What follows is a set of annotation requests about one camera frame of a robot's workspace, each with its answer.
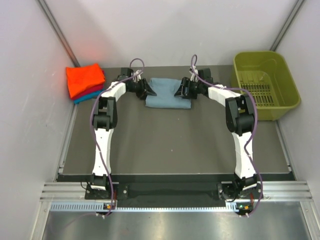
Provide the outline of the grey blue t shirt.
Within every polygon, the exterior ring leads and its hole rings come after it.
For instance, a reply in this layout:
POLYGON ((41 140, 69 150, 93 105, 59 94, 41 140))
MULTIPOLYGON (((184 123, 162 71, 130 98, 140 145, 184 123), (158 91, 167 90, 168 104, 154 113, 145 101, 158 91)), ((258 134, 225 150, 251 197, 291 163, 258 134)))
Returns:
POLYGON ((149 86, 156 93, 156 96, 148 95, 145 100, 145 106, 157 109, 191 109, 192 103, 190 99, 175 96, 180 85, 181 80, 152 77, 149 86))

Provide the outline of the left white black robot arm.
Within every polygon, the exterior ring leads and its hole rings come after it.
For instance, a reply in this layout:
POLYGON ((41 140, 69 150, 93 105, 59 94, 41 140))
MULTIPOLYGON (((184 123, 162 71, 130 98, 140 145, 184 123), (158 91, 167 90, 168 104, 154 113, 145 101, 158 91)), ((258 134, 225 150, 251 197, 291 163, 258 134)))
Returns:
POLYGON ((112 136, 118 124, 117 101, 126 93, 135 93, 140 100, 157 95, 142 77, 143 72, 142 69, 134 71, 131 68, 122 68, 116 81, 99 93, 90 113, 95 160, 89 186, 105 199, 114 199, 110 155, 112 136))

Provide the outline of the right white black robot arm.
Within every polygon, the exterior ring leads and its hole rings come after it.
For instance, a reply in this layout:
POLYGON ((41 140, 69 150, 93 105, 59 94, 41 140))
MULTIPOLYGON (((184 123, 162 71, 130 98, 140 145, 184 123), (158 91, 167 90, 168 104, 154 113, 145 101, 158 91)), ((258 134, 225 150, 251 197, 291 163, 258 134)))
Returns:
POLYGON ((241 94, 238 89, 213 82, 211 70, 197 70, 193 65, 189 72, 191 77, 183 77, 175 97, 195 100, 203 95, 224 107, 225 122, 231 132, 234 146, 236 165, 232 187, 221 190, 221 196, 233 201, 245 198, 258 185, 258 172, 253 164, 253 136, 257 128, 257 109, 251 95, 241 94))

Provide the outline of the magenta folded t shirt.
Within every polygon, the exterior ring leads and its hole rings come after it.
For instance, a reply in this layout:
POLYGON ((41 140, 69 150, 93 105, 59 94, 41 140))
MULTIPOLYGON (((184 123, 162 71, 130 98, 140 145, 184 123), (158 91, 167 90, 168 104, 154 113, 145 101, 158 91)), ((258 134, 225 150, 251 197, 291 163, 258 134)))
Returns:
POLYGON ((92 92, 100 91, 104 89, 105 81, 101 84, 95 85, 93 87, 90 87, 86 89, 85 91, 79 93, 78 95, 72 97, 71 99, 74 101, 75 99, 78 99, 80 97, 83 97, 84 95, 90 94, 92 92))

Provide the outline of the orange folded t shirt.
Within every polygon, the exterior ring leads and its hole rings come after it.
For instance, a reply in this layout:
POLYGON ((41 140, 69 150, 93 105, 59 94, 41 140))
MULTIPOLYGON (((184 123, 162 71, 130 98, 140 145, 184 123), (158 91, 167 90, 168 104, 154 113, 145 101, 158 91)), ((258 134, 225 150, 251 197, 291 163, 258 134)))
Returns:
POLYGON ((105 83, 105 75, 98 63, 83 67, 66 67, 66 82, 70 98, 105 83))

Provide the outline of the teal folded t shirt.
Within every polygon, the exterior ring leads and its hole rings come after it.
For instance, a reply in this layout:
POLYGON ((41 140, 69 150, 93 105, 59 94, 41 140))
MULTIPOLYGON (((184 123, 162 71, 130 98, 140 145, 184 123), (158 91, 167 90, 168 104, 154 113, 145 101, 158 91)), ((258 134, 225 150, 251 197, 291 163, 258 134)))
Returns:
POLYGON ((74 104, 79 104, 81 102, 96 98, 102 91, 103 90, 98 90, 98 91, 91 92, 89 94, 86 94, 84 96, 81 96, 81 97, 75 99, 73 102, 74 102, 74 104))

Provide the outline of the olive green plastic basket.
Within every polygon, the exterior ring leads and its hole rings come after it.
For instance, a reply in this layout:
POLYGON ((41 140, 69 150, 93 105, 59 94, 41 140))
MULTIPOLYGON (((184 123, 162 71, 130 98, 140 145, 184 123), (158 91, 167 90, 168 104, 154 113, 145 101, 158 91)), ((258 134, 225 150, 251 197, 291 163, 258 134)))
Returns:
POLYGON ((260 121, 277 121, 301 103, 286 60, 274 51, 236 54, 230 85, 251 93, 260 121))

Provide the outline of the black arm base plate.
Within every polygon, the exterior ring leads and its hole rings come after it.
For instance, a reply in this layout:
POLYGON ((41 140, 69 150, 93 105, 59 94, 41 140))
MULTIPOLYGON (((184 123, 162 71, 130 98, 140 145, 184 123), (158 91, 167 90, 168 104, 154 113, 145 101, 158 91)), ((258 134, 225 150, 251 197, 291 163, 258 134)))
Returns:
POLYGON ((240 190, 231 182, 128 182, 113 185, 107 190, 96 190, 92 186, 87 187, 86 199, 114 201, 182 201, 198 202, 200 199, 209 201, 222 200, 257 200, 262 193, 261 186, 240 190))

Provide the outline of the aluminium frame rail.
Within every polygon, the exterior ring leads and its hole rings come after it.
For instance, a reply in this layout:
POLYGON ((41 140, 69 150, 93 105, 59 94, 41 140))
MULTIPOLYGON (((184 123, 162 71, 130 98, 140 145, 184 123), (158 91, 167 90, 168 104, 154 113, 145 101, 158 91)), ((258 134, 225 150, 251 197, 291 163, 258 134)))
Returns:
MULTIPOLYGON (((231 190, 230 182, 135 182, 115 183, 113 190, 98 190, 92 186, 81 186, 76 182, 45 183, 40 200, 42 201, 108 201, 114 197, 117 201, 133 199, 137 196, 188 196, 209 197, 230 200, 235 193, 231 190)), ((304 181, 265 181, 258 183, 255 188, 247 189, 239 194, 238 201, 249 198, 276 202, 300 202, 312 200, 308 184, 304 181)))

